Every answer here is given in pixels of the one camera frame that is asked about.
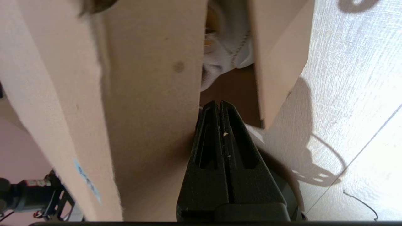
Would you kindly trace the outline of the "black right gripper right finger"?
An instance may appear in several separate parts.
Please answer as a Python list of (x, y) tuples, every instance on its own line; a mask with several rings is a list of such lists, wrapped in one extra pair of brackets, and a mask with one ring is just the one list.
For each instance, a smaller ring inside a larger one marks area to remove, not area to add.
[(220, 123), (230, 201), (286, 206), (286, 200), (233, 104), (220, 103)]

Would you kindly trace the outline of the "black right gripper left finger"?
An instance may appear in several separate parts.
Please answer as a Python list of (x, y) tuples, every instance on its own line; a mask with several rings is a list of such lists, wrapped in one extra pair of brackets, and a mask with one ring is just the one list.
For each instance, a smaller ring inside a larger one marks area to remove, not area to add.
[(179, 193), (179, 222), (212, 221), (215, 209), (227, 204), (227, 182), (222, 153), (219, 109), (215, 101), (201, 110), (191, 156)]

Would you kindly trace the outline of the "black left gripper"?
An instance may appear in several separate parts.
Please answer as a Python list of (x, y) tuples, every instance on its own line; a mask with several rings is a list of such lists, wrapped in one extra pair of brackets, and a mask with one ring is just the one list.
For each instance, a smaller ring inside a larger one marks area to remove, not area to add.
[(22, 180), (11, 184), (7, 179), (0, 179), (0, 211), (12, 210), (27, 212), (47, 207), (47, 220), (70, 220), (75, 201), (69, 194), (55, 171), (47, 175), (49, 183)]

